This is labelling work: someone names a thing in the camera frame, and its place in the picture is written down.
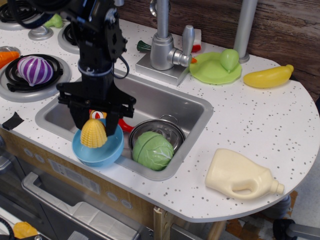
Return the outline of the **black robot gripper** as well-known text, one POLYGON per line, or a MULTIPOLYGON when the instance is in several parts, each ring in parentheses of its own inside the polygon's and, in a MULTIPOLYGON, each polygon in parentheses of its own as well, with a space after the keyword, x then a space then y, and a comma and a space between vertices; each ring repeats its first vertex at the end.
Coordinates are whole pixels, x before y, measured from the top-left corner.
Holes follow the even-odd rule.
POLYGON ((69 105, 75 126, 81 130, 89 120, 89 108, 106 112, 106 135, 112 136, 119 119, 132 118, 136 99, 120 90, 112 73, 103 76, 83 74, 77 81, 59 83, 59 102, 69 105))

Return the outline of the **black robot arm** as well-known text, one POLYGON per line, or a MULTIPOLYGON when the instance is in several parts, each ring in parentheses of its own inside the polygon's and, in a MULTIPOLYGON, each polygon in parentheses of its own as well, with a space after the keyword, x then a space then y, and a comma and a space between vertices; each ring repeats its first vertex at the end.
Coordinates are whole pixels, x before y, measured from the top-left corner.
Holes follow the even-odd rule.
POLYGON ((58 101, 69 107, 75 126, 82 129, 89 120, 89 110, 106 113, 105 132, 112 136, 120 118, 133 117, 136 99, 118 89, 114 64, 122 60, 127 40, 119 25, 114 0, 31 0, 41 13, 35 21, 26 23, 18 14, 18 2, 9 0, 13 18, 26 29, 35 29, 59 14, 70 21, 79 47, 78 70, 81 80, 59 83, 58 101))

